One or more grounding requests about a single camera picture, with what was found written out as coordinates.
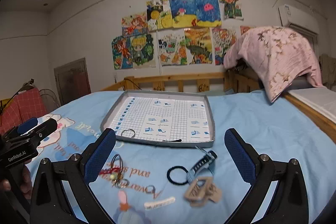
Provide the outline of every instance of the air conditioner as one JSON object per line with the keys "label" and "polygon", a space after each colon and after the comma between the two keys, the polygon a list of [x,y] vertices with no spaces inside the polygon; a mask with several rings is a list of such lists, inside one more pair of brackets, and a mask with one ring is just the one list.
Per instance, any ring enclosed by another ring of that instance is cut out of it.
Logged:
{"label": "air conditioner", "polygon": [[282,26],[293,29],[302,28],[314,34],[319,34],[320,29],[315,17],[287,4],[279,7]]}

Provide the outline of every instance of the wall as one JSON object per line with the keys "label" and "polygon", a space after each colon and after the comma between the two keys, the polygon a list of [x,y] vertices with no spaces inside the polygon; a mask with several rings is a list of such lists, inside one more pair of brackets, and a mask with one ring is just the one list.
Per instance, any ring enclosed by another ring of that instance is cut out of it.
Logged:
{"label": "wall", "polygon": [[[51,70],[73,60],[86,57],[91,91],[100,90],[125,76],[159,75],[159,62],[156,68],[118,70],[113,69],[111,41],[121,35],[121,18],[146,9],[148,0],[65,0],[50,14],[48,26],[48,51]],[[225,20],[224,27],[240,25],[280,25],[278,7],[289,4],[310,13],[319,22],[319,52],[330,51],[329,33],[320,0],[241,0],[244,21]],[[182,67],[164,67],[162,74],[196,73],[222,71],[222,66],[213,64]]]}
{"label": "wall", "polygon": [[40,12],[0,13],[0,99],[12,97],[31,78],[38,89],[51,87],[47,22]]}
{"label": "wall", "polygon": [[331,50],[328,53],[332,57],[336,58],[336,0],[321,0],[323,11],[328,18],[327,24],[330,35]]}

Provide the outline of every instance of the paper poster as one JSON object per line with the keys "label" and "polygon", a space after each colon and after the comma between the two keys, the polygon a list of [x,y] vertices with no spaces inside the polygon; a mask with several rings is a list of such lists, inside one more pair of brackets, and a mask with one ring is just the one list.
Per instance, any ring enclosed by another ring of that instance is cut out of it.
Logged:
{"label": "paper poster", "polygon": [[129,37],[122,35],[112,41],[112,55],[114,69],[133,68],[132,48]]}
{"label": "paper poster", "polygon": [[213,45],[215,47],[215,64],[223,65],[224,55],[236,43],[236,31],[232,29],[212,29]]}
{"label": "paper poster", "polygon": [[224,3],[225,18],[243,19],[241,4],[238,3],[238,0],[219,0],[219,2]]}
{"label": "paper poster", "polygon": [[187,118],[187,142],[210,141],[208,121],[201,118]]}
{"label": "paper poster", "polygon": [[162,66],[187,65],[184,29],[159,32],[159,54]]}
{"label": "paper poster", "polygon": [[142,124],[140,139],[169,140],[173,118],[146,114]]}
{"label": "paper poster", "polygon": [[189,109],[205,109],[204,102],[201,101],[187,101],[187,108]]}
{"label": "paper poster", "polygon": [[153,98],[151,105],[158,108],[174,108],[175,100]]}
{"label": "paper poster", "polygon": [[147,13],[141,12],[121,19],[122,34],[131,37],[148,32]]}
{"label": "paper poster", "polygon": [[194,0],[169,0],[174,28],[197,26]]}
{"label": "paper poster", "polygon": [[212,63],[212,45],[209,28],[184,29],[184,37],[187,55],[189,52],[192,56],[190,64]]}
{"label": "paper poster", "polygon": [[241,35],[243,35],[244,33],[246,33],[249,29],[253,29],[255,27],[251,27],[251,26],[240,26],[240,33]]}
{"label": "paper poster", "polygon": [[194,0],[197,26],[218,27],[222,24],[218,0]]}
{"label": "paper poster", "polygon": [[160,30],[173,27],[169,0],[147,2],[148,30]]}
{"label": "paper poster", "polygon": [[155,67],[154,45],[151,34],[131,37],[133,68]]}

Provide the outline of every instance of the wooden bed frame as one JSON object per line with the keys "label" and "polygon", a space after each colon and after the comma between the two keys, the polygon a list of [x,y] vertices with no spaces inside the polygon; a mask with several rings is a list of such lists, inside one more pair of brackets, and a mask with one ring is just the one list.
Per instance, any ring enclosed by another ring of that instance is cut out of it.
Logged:
{"label": "wooden bed frame", "polygon": [[[137,77],[129,76],[124,80],[106,87],[102,91],[108,90],[136,90],[137,86],[141,86],[141,83],[152,83],[153,90],[165,90],[165,82],[175,81],[178,85],[178,91],[183,92],[183,81],[196,80],[197,91],[208,91],[210,87],[210,79],[223,79],[224,91],[233,89],[235,92],[251,92],[253,90],[259,90],[259,84],[256,80],[240,75],[234,71],[227,72],[211,72],[211,73],[199,73],[199,74],[187,74],[187,75],[161,75],[161,76],[149,76],[149,77]],[[312,109],[305,103],[296,99],[289,93],[282,95],[286,100],[297,107],[301,112],[308,116],[323,132],[325,132],[334,143],[336,143],[336,124],[323,116],[316,110]]]}

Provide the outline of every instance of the brown door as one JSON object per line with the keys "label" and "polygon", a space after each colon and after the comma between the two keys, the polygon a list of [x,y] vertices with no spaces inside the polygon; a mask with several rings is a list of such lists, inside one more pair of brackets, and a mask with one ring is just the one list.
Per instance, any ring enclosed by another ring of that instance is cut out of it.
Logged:
{"label": "brown door", "polygon": [[55,68],[54,73],[61,105],[91,93],[85,58]]}

